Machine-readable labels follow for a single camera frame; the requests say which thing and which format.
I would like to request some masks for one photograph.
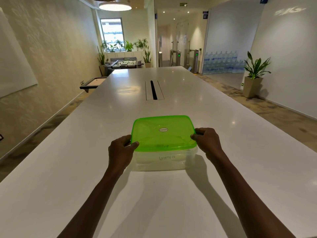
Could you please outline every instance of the ceiling light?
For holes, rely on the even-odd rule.
[[[116,1],[100,3],[99,8],[101,10],[115,11],[115,12],[128,11],[132,9],[132,7],[129,6],[128,4],[124,4],[124,3],[116,2]]]

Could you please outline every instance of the blue sign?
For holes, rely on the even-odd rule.
[[[268,0],[261,0],[260,3],[261,3],[261,4],[267,4],[267,1],[268,1]]]

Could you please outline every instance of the white table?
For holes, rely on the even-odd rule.
[[[145,98],[158,80],[164,100]],[[56,237],[108,164],[108,146],[137,118],[188,115],[214,127],[254,191],[297,236],[317,235],[317,155],[182,67],[114,71],[0,183],[0,237]],[[95,237],[244,237],[202,151],[188,171],[130,172],[118,181]]]

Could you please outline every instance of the plastic food container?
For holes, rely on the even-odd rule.
[[[194,126],[188,116],[159,116],[137,119],[131,142],[140,145],[133,153],[135,171],[185,169],[197,153]]]

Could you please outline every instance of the beige planter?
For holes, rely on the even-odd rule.
[[[105,67],[104,67],[103,65],[99,65],[99,68],[100,68],[100,70],[101,70],[102,77],[105,77],[105,76],[106,76]]]
[[[249,77],[244,78],[243,96],[246,98],[253,98],[260,90],[260,85],[263,78],[251,79]]]

